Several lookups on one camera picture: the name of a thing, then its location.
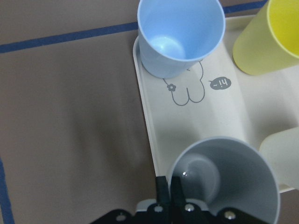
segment table surface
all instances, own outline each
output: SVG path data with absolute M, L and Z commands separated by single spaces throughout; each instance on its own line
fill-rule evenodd
M 0 224 L 87 224 L 155 197 L 138 2 L 0 2 Z M 221 1 L 226 16 L 264 2 Z M 298 207 L 298 191 L 283 193 L 279 223 L 297 223 Z

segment bolt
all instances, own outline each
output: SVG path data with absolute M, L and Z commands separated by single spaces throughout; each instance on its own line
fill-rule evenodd
M 229 219 L 229 220 L 232 220 L 232 219 L 235 219 L 236 216 L 235 216 L 235 213 L 232 212 L 232 211 L 226 211 L 224 212 L 224 217 Z
M 189 203 L 189 204 L 186 204 L 186 205 L 185 205 L 185 210 L 186 210 L 186 211 L 194 211 L 194 209 L 195 209 L 195 208 L 194 208 L 193 204 L 190 204 L 190 203 Z
M 154 211 L 155 212 L 162 212 L 163 211 L 163 207 L 160 205 L 157 205 L 156 207 L 154 207 Z
M 126 216 L 123 213 L 120 213 L 117 217 L 116 217 L 116 221 L 117 222 L 123 222 L 126 220 Z

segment plastic tray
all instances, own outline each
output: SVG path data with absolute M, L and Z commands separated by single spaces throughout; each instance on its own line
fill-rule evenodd
M 134 62 L 157 176 L 167 175 L 200 139 L 229 136 L 259 149 L 270 134 L 299 126 L 299 66 L 250 76 L 233 62 L 233 44 L 252 18 L 227 18 L 217 50 L 172 79 L 143 68 L 136 39 Z M 280 184 L 281 192 L 290 189 Z

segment plastic cup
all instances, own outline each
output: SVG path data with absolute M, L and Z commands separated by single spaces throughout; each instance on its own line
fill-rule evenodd
M 141 61 L 159 78 L 175 77 L 209 55 L 225 29 L 218 0 L 141 0 L 137 20 Z
M 272 166 L 279 183 L 299 189 L 299 127 L 268 136 L 260 153 Z
M 237 38 L 233 58 L 250 75 L 299 64 L 299 1 L 269 0 Z
M 189 146 L 168 175 L 179 176 L 186 198 L 204 201 L 213 215 L 236 208 L 267 223 L 277 223 L 280 195 L 266 160 L 237 139 L 215 137 Z

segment yellow cup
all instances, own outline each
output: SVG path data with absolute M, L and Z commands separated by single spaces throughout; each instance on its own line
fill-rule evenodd
M 250 75 L 299 64 L 299 0 L 269 0 L 235 41 L 233 58 Z

